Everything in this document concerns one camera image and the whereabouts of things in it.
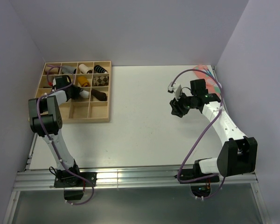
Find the white sock pair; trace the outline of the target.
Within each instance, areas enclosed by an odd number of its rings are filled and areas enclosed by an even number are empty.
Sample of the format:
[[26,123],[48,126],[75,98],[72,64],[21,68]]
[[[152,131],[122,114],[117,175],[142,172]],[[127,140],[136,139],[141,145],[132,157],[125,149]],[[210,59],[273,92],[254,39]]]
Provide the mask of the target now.
[[80,91],[79,95],[82,97],[82,98],[89,98],[90,97],[90,93],[88,91],[85,91],[85,90],[82,90]]

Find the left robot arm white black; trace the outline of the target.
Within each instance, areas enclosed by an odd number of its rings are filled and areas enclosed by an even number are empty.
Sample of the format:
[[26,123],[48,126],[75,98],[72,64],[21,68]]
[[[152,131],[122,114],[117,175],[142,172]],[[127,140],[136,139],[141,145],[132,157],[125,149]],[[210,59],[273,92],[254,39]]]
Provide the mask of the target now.
[[31,130],[46,142],[56,161],[58,180],[64,179],[70,186],[77,186],[82,180],[78,165],[69,153],[62,136],[62,116],[59,106],[79,96],[81,89],[73,84],[68,75],[53,79],[52,90],[28,101]]

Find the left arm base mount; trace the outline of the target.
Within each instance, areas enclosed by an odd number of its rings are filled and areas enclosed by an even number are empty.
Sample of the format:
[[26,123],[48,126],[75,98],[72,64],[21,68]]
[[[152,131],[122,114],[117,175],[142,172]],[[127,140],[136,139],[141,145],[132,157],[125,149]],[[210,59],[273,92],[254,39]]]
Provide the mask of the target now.
[[95,187],[97,180],[96,172],[80,172],[79,168],[70,168],[72,173],[66,170],[56,170],[49,167],[49,172],[54,175],[54,188],[63,188],[63,197],[67,203],[81,203],[86,187]]

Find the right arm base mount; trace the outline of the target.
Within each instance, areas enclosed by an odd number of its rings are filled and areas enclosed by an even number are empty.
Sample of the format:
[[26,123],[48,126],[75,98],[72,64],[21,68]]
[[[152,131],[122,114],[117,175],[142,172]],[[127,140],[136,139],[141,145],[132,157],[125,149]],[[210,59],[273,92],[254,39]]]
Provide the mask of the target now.
[[[180,175],[180,179],[182,181],[188,181],[200,177],[206,177],[211,174],[203,174],[200,170],[200,168],[188,168],[183,169]],[[211,183],[217,183],[219,182],[219,176],[212,176],[210,178],[201,179],[198,181],[194,181],[193,183],[200,183],[200,185],[195,185],[191,187],[191,191],[194,196],[197,197],[208,197],[211,194]]]

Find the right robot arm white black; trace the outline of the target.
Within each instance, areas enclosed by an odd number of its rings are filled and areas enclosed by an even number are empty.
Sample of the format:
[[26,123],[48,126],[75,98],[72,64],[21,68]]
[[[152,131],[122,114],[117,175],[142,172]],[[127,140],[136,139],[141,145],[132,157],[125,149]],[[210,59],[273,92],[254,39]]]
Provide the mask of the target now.
[[203,182],[209,175],[229,177],[252,173],[256,167],[258,143],[254,137],[247,137],[232,121],[221,105],[220,97],[209,93],[204,79],[190,82],[191,96],[182,91],[180,84],[171,83],[168,87],[175,97],[170,101],[172,115],[183,117],[189,110],[197,109],[214,127],[222,143],[216,158],[196,160],[192,169],[193,178]]

